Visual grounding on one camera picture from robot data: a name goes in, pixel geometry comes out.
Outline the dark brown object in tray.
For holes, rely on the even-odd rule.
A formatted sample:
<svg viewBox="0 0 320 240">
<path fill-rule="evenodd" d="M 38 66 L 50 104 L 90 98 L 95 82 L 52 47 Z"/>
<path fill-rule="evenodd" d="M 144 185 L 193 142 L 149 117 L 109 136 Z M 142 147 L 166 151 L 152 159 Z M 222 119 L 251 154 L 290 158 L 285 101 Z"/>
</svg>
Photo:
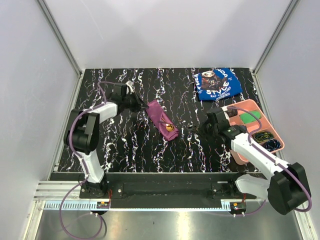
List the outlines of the dark brown object in tray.
<svg viewBox="0 0 320 240">
<path fill-rule="evenodd" d="M 232 118 L 238 115 L 238 110 L 234 107 L 228 107 L 226 109 L 226 114 L 229 118 Z"/>
</svg>

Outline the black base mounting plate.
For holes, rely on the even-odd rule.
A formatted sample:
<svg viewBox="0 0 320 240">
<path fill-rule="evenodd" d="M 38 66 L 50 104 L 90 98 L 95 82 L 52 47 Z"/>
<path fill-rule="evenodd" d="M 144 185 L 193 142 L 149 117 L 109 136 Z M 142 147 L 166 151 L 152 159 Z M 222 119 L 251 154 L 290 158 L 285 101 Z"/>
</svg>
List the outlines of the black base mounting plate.
<svg viewBox="0 0 320 240">
<path fill-rule="evenodd" d="M 222 209 L 222 200 L 254 196 L 236 189 L 240 173 L 107 173 L 102 183 L 86 183 L 81 199 L 111 198 L 112 210 L 174 211 Z"/>
</svg>

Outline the green object in tray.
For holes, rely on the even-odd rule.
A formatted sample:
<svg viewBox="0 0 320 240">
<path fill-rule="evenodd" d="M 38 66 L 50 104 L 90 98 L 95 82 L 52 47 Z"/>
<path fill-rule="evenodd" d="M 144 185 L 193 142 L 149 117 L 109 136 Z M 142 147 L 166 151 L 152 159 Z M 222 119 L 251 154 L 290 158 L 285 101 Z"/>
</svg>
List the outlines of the green object in tray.
<svg viewBox="0 0 320 240">
<path fill-rule="evenodd" d="M 245 112 L 241 114 L 239 117 L 243 122 L 243 124 L 249 124 L 249 123 L 255 122 L 256 119 L 260 119 L 261 114 L 259 111 L 250 111 L 249 113 Z"/>
</svg>

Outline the blue printed cloth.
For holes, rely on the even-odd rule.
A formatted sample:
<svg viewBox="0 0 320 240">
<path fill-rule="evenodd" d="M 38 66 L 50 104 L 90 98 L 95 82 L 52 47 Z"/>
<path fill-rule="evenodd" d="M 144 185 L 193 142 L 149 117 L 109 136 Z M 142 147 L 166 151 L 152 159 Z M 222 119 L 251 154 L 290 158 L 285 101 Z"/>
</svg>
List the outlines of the blue printed cloth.
<svg viewBox="0 0 320 240">
<path fill-rule="evenodd" d="M 243 92 L 232 68 L 214 68 L 195 74 L 195 89 L 200 101 L 219 101 Z"/>
</svg>

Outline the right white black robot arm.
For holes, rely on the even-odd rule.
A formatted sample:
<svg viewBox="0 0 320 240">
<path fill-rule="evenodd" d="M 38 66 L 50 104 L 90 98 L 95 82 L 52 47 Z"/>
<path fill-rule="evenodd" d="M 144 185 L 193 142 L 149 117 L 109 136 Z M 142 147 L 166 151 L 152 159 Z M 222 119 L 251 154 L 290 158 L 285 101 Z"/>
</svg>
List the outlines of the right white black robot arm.
<svg viewBox="0 0 320 240">
<path fill-rule="evenodd" d="M 230 107 L 207 111 L 207 119 L 200 125 L 189 127 L 207 141 L 220 140 L 230 150 L 245 157 L 263 174 L 263 178 L 242 174 L 227 185 L 228 195 L 239 198 L 249 194 L 268 201 L 281 215 L 295 210 L 311 210 L 312 194 L 305 168 L 295 162 L 282 160 L 258 144 L 244 125 L 231 125 L 227 117 Z"/>
</svg>

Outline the right aluminium frame post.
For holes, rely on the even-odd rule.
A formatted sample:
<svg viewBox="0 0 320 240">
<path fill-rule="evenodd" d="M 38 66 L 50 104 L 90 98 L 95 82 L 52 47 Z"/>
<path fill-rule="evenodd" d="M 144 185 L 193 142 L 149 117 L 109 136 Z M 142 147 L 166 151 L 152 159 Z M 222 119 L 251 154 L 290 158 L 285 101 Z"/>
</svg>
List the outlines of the right aluminium frame post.
<svg viewBox="0 0 320 240">
<path fill-rule="evenodd" d="M 300 0 L 290 0 L 288 6 L 286 7 L 282 17 L 280 18 L 275 30 L 273 31 L 266 47 L 264 48 L 262 55 L 260 56 L 259 60 L 257 61 L 255 67 L 252 69 L 254 74 L 257 74 L 261 69 L 262 65 L 264 64 L 265 60 L 267 59 L 269 53 L 273 49 L 275 43 L 277 42 L 278 38 L 280 37 L 281 33 L 283 32 L 287 22 L 289 21 L 291 15 L 295 11 L 296 7 L 300 3 Z"/>
</svg>

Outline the pink compartment tray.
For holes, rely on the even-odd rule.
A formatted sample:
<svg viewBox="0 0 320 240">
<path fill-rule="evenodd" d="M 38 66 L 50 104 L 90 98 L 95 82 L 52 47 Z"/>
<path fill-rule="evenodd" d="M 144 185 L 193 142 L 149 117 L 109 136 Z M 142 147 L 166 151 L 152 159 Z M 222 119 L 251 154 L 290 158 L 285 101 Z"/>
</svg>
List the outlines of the pink compartment tray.
<svg viewBox="0 0 320 240">
<path fill-rule="evenodd" d="M 228 117 L 226 110 L 230 107 L 237 109 L 237 116 Z M 224 106 L 222 110 L 225 112 L 231 126 L 239 125 L 246 127 L 246 133 L 237 135 L 230 142 L 230 152 L 238 165 L 251 163 L 260 168 L 264 165 L 270 165 L 272 161 L 276 163 L 282 161 L 275 153 L 285 147 L 284 141 L 253 100 L 245 100 Z M 249 113 L 250 111 L 260 112 L 261 118 L 249 124 L 243 124 L 240 115 Z"/>
</svg>

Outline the magenta cloth napkin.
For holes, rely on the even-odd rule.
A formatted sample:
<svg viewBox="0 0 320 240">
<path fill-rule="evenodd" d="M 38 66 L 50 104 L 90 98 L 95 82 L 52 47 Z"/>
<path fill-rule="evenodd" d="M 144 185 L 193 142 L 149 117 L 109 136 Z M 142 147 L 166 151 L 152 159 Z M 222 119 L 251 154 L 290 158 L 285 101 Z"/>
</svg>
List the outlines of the magenta cloth napkin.
<svg viewBox="0 0 320 240">
<path fill-rule="evenodd" d="M 172 141 L 179 135 L 178 128 L 173 124 L 171 119 L 166 115 L 165 111 L 158 103 L 157 100 L 153 100 L 148 103 L 149 109 L 146 110 L 147 115 L 149 116 L 150 120 L 157 128 L 159 133 L 164 137 L 166 141 Z M 172 132 L 168 132 L 165 129 L 165 126 L 160 124 L 159 121 L 164 121 L 170 123 L 174 126 L 174 130 Z"/>
</svg>

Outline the aluminium frame post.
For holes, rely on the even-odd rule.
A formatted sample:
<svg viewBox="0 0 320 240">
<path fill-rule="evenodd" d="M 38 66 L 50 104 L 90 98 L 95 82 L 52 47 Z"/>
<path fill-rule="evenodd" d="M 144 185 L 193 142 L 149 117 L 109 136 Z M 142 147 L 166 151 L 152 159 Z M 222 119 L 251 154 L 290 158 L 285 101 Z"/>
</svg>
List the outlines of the aluminium frame post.
<svg viewBox="0 0 320 240">
<path fill-rule="evenodd" d="M 295 11 L 296 7 L 300 3 L 300 0 L 290 0 L 288 6 L 286 7 L 282 17 L 280 18 L 275 30 L 273 31 L 266 47 L 264 48 L 262 55 L 260 56 L 259 60 L 257 61 L 255 67 L 252 69 L 254 74 L 257 74 L 261 69 L 262 65 L 264 64 L 265 60 L 267 59 L 269 53 L 273 49 L 275 43 L 277 42 L 278 38 L 280 37 L 281 33 L 283 32 L 287 22 L 289 21 L 291 15 Z"/>
<path fill-rule="evenodd" d="M 51 28 L 73 71 L 79 77 L 82 74 L 82 69 L 79 67 L 75 57 L 71 52 L 71 49 L 69 48 L 65 38 L 63 37 L 62 32 L 60 31 L 49 6 L 47 5 L 45 0 L 35 0 L 35 2 L 37 3 L 37 5 L 40 8 L 40 11 L 44 15 L 49 27 Z"/>
</svg>

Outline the gold spoon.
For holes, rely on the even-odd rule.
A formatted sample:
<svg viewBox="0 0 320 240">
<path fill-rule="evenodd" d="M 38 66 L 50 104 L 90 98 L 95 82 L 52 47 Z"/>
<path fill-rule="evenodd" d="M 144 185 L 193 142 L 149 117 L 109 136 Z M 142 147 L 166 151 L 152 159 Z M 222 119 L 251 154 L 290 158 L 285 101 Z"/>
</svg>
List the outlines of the gold spoon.
<svg viewBox="0 0 320 240">
<path fill-rule="evenodd" d="M 162 125 L 164 125 L 164 127 L 165 127 L 165 129 L 166 129 L 167 132 L 173 132 L 174 129 L 175 129 L 175 127 L 174 127 L 172 124 L 170 124 L 170 123 L 168 123 L 168 122 L 165 122 L 165 121 L 163 121 L 163 120 L 159 121 L 159 123 L 162 124 Z"/>
</svg>

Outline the left aluminium frame post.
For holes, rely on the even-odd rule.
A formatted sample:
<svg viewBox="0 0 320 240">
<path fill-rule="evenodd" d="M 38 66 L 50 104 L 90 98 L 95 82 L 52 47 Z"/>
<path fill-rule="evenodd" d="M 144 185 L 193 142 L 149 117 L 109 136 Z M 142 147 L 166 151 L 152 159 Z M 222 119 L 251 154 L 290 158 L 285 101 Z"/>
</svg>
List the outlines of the left aluminium frame post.
<svg viewBox="0 0 320 240">
<path fill-rule="evenodd" d="M 40 11 L 44 15 L 49 27 L 51 28 L 73 71 L 79 77 L 82 74 L 82 69 L 79 67 L 75 57 L 71 52 L 71 49 L 69 48 L 65 38 L 63 37 L 62 32 L 60 31 L 49 6 L 47 5 L 45 0 L 35 0 L 35 2 L 37 3 L 37 5 L 40 8 Z"/>
</svg>

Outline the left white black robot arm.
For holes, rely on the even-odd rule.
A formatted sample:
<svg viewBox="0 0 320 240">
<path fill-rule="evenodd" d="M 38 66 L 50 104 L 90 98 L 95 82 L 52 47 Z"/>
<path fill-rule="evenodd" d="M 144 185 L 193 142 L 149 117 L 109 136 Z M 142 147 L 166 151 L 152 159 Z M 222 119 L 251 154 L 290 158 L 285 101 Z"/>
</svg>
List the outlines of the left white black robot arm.
<svg viewBox="0 0 320 240">
<path fill-rule="evenodd" d="M 71 149 L 82 166 L 84 189 L 90 190 L 97 198 L 103 198 L 108 193 L 105 172 L 97 154 L 100 124 L 126 109 L 136 113 L 149 108 L 134 91 L 132 81 L 105 83 L 112 86 L 110 95 L 106 96 L 100 87 L 102 103 L 84 110 L 71 110 L 63 137 L 64 144 Z"/>
</svg>

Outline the front aluminium rail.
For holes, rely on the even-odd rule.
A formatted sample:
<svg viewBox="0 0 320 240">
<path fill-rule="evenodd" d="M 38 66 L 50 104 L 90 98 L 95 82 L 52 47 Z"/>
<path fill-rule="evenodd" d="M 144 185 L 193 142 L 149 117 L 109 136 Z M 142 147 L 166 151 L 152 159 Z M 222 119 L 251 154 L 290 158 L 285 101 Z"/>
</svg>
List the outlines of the front aluminium rail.
<svg viewBox="0 0 320 240">
<path fill-rule="evenodd" d="M 43 181 L 38 184 L 36 198 L 62 198 L 75 182 Z M 223 184 L 211 182 L 182 182 L 182 181 L 138 181 L 138 182 L 110 182 L 108 193 L 89 190 L 85 186 L 76 187 L 69 199 L 125 199 L 132 196 L 139 197 L 204 197 L 206 199 L 227 199 L 227 193 L 222 192 Z"/>
</svg>

